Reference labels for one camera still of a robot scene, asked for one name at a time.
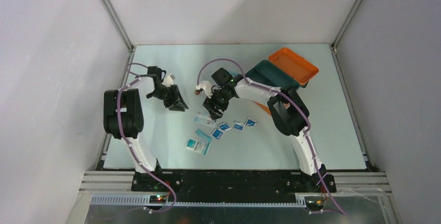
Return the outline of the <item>dark teal divider tray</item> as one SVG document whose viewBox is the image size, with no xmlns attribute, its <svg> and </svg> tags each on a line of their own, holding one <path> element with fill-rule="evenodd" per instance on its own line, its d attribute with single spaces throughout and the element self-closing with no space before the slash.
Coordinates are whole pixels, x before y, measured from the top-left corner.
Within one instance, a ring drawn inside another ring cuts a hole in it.
<svg viewBox="0 0 441 224">
<path fill-rule="evenodd" d="M 260 61 L 252 69 L 247 71 L 245 75 L 247 78 L 267 86 L 281 88 L 292 86 L 294 89 L 300 87 L 300 84 L 295 79 L 284 73 L 268 60 Z"/>
</svg>

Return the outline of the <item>teal white label packet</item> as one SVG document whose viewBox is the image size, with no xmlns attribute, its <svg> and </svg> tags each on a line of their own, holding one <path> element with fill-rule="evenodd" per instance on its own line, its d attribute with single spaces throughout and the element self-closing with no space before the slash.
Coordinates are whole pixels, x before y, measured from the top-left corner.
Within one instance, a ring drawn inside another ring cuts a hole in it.
<svg viewBox="0 0 441 224">
<path fill-rule="evenodd" d="M 210 142 L 206 140 L 188 138 L 184 148 L 201 155 L 206 155 L 210 147 Z"/>
</svg>

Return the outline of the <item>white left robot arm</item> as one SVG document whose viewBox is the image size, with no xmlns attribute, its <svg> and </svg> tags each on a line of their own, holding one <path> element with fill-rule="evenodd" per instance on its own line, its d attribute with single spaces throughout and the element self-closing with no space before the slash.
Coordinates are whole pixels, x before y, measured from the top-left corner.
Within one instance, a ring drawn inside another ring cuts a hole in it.
<svg viewBox="0 0 441 224">
<path fill-rule="evenodd" d="M 103 95 L 105 132 L 125 145 L 132 156 L 135 171 L 148 173 L 144 184 L 152 191 L 162 189 L 164 176 L 155 172 L 158 160 L 149 148 L 142 145 L 144 114 L 141 96 L 161 100 L 170 111 L 184 112 L 189 108 L 174 81 L 173 74 L 167 75 L 158 66 L 150 66 L 145 75 L 136 75 L 132 82 L 120 89 L 107 90 Z"/>
</svg>

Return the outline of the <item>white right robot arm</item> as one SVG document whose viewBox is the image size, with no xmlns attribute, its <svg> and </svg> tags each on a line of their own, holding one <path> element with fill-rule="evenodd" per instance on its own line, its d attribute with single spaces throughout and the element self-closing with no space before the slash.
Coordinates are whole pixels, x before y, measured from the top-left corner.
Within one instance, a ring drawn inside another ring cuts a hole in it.
<svg viewBox="0 0 441 224">
<path fill-rule="evenodd" d="M 305 173 L 303 187 L 310 192 L 322 187 L 326 167 L 318 157 L 309 133 L 309 110 L 294 87 L 270 87 L 241 74 L 233 77 L 223 68 L 218 69 L 212 79 L 214 85 L 209 81 L 200 81 L 196 85 L 196 92 L 206 94 L 203 106 L 211 119 L 222 118 L 233 98 L 266 104 L 275 127 L 292 140 L 300 170 Z"/>
</svg>

